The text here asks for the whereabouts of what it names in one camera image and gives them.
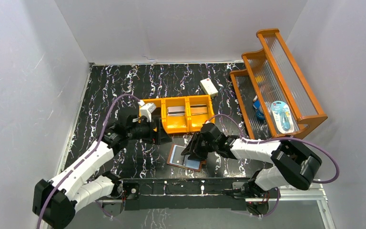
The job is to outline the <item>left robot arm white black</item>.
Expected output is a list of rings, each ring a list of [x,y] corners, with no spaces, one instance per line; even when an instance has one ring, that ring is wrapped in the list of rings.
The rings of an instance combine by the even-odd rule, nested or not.
[[[89,178],[106,162],[125,149],[132,140],[162,145],[171,142],[163,119],[156,115],[130,115],[122,122],[102,129],[97,140],[73,164],[49,180],[40,180],[33,195],[32,211],[37,215],[37,228],[45,222],[54,229],[63,229],[76,213],[102,197],[126,198],[122,178],[110,171],[90,181]]]

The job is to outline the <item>right orange bin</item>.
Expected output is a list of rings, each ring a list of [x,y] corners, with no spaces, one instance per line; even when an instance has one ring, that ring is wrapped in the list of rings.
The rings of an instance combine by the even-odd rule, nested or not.
[[[188,126],[190,132],[197,132],[203,124],[214,116],[210,95],[193,95],[187,97]]]

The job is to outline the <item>orange bin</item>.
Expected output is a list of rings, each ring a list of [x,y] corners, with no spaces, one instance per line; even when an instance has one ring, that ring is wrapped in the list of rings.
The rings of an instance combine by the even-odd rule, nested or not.
[[[139,117],[141,121],[148,123],[151,129],[159,132],[162,128],[162,109],[155,102],[139,101]]]
[[[186,114],[186,97],[167,97],[164,99],[163,124],[168,134],[182,134],[189,132]]]
[[[214,116],[210,95],[193,95],[187,97],[188,126],[190,132],[197,132],[203,124]]]

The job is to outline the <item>left orange bin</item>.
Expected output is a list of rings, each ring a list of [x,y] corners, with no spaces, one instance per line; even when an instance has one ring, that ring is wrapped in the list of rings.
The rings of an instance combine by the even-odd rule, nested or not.
[[[139,101],[139,117],[141,121],[148,123],[151,129],[159,132],[162,128],[162,109],[155,102]]]

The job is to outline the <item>card in right bin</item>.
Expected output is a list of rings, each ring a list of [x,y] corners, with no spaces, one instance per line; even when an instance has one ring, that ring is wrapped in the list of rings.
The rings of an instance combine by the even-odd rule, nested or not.
[[[208,107],[206,104],[195,104],[190,106],[192,115],[204,115],[208,114]]]

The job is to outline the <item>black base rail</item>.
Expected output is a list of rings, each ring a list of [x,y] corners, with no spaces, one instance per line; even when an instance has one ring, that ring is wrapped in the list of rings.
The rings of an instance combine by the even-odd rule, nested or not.
[[[243,178],[145,178],[124,179],[118,198],[100,198],[105,205],[118,204],[122,210],[155,208],[216,209],[245,211],[253,205],[266,213],[269,201],[278,197],[275,188],[254,193],[249,179]]]

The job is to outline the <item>white small box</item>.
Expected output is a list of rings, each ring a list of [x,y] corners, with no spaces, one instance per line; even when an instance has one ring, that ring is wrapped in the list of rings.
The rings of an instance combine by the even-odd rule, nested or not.
[[[216,89],[210,78],[201,80],[200,87],[202,88],[204,93],[209,95],[211,98],[216,97],[218,95],[218,90]]]

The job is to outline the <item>middle orange bin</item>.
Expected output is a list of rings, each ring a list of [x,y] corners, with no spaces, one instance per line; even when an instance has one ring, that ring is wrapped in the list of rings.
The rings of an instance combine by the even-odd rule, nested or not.
[[[186,97],[167,97],[164,99],[163,124],[168,134],[182,134],[189,132],[186,114]]]

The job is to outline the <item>silver card in middle bin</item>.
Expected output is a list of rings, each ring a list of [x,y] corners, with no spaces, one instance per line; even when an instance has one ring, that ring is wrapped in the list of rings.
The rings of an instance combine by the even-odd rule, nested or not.
[[[167,116],[185,116],[185,106],[169,106],[167,108]]]

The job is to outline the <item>aluminium frame rail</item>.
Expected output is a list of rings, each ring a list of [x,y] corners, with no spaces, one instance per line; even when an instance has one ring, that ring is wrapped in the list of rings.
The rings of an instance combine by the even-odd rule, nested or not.
[[[309,190],[300,190],[293,186],[283,186],[276,190],[278,193],[276,200],[278,200],[278,198],[282,198],[284,201],[319,200],[324,198],[324,190],[318,185],[312,185]]]

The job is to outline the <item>brown leather card holder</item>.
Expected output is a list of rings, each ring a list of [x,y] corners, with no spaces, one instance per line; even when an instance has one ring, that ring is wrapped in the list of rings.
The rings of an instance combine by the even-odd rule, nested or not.
[[[200,172],[202,166],[206,164],[206,161],[196,161],[188,159],[188,155],[181,155],[184,149],[184,146],[173,144],[166,163],[170,166]]]

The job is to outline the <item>orange wooden shelf rack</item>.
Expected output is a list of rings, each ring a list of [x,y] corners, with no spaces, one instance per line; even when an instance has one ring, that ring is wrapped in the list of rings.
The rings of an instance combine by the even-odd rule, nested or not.
[[[277,28],[256,33],[262,48],[245,52],[243,70],[230,72],[230,78],[243,115],[248,136],[252,139],[293,136],[305,138],[327,119],[318,99],[304,77]],[[253,102],[259,100],[265,120],[255,116]],[[281,134],[271,111],[274,101],[288,104],[294,132]]]

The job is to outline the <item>blue packaged item on shelf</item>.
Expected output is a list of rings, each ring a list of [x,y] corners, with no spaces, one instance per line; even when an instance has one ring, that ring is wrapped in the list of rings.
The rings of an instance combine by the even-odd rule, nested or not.
[[[287,103],[283,101],[274,101],[271,104],[271,111],[276,127],[281,134],[294,132],[294,123]]]

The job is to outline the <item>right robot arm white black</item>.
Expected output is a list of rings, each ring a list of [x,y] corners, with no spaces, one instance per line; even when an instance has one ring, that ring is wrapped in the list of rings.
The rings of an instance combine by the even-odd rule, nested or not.
[[[189,160],[205,161],[212,152],[224,158],[272,164],[269,169],[257,171],[244,187],[256,198],[286,185],[308,190],[322,164],[320,157],[297,138],[246,139],[225,135],[213,123],[206,123],[195,132],[181,154]]]

